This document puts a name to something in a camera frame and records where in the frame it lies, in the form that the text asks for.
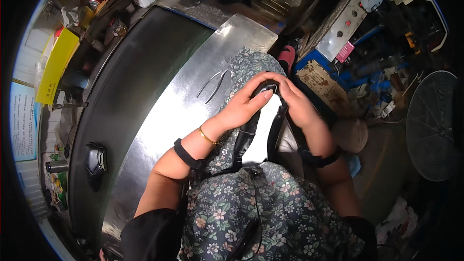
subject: woman's left hand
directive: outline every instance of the woman's left hand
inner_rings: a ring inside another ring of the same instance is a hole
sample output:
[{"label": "woman's left hand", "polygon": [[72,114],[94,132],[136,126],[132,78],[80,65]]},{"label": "woman's left hand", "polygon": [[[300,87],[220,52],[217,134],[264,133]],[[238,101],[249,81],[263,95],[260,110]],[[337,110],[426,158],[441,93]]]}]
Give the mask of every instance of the woman's left hand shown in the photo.
[{"label": "woman's left hand", "polygon": [[261,92],[251,99],[251,95],[260,83],[266,80],[266,72],[259,72],[247,84],[238,90],[227,106],[215,118],[224,131],[244,125],[272,97],[272,90]]}]

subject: poster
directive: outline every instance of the poster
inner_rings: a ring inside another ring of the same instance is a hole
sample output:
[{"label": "poster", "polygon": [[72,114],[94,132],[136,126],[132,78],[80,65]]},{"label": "poster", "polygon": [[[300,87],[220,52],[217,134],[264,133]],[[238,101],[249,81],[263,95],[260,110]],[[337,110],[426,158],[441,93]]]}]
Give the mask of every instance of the poster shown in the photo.
[{"label": "poster", "polygon": [[10,139],[15,161],[37,157],[37,115],[40,104],[35,102],[34,88],[11,83]]}]

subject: fan grille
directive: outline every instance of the fan grille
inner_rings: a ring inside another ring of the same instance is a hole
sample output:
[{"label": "fan grille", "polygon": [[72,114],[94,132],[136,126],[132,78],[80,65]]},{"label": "fan grille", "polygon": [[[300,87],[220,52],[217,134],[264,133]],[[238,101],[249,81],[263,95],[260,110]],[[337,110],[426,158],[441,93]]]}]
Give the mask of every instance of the fan grille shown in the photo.
[{"label": "fan grille", "polygon": [[450,72],[431,73],[415,90],[407,113],[409,156],[417,171],[432,181],[448,179],[459,164],[451,127],[456,84],[457,79]]}]

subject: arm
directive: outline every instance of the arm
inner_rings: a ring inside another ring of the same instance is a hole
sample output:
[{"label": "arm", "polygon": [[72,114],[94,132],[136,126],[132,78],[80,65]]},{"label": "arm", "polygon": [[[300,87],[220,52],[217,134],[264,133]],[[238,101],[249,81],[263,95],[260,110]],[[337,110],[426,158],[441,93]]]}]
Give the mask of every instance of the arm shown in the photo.
[{"label": "arm", "polygon": [[[255,75],[235,93],[220,113],[206,120],[201,130],[209,139],[217,141],[227,130],[245,124],[268,102],[272,96],[272,90],[262,92],[250,99],[258,85],[267,79],[264,77],[265,74],[265,72],[260,72]],[[196,160],[204,159],[213,148],[212,143],[201,136],[199,129],[185,136],[181,144]],[[176,210],[180,200],[181,181],[189,175],[189,171],[190,166],[181,160],[174,148],[170,148],[150,172],[147,187],[134,217],[156,209]]]},{"label": "arm", "polygon": [[[271,72],[265,76],[279,82],[281,95],[289,107],[289,115],[295,125],[302,129],[311,153],[323,158],[333,154],[336,145],[333,143],[332,133],[305,94],[284,76]],[[324,195],[340,216],[361,217],[353,180],[343,158],[318,168],[317,177]]]}]

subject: black sleeve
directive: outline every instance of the black sleeve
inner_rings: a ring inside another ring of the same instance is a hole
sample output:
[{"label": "black sleeve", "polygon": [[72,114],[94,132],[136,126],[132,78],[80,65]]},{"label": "black sleeve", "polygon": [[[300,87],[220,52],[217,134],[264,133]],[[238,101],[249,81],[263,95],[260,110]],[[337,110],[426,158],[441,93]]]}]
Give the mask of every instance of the black sleeve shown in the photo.
[{"label": "black sleeve", "polygon": [[182,222],[172,209],[158,209],[127,223],[121,232],[125,261],[175,260],[180,249]]},{"label": "black sleeve", "polygon": [[377,237],[374,225],[362,217],[343,217],[344,220],[366,245],[356,258],[356,261],[377,260]]}]

